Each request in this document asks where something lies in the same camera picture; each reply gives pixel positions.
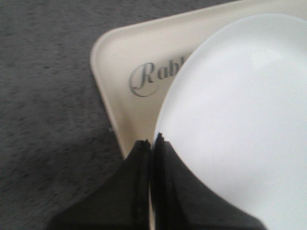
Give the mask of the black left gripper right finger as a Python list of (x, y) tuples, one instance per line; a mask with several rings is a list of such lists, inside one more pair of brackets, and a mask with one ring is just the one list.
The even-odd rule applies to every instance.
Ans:
[(151, 159), (157, 230), (263, 230), (264, 224), (202, 183), (159, 133)]

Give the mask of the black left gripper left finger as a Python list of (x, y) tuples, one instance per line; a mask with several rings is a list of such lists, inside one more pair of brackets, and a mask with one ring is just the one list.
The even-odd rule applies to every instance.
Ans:
[(148, 141), (136, 141), (118, 170), (84, 200), (57, 214), (49, 230), (149, 229)]

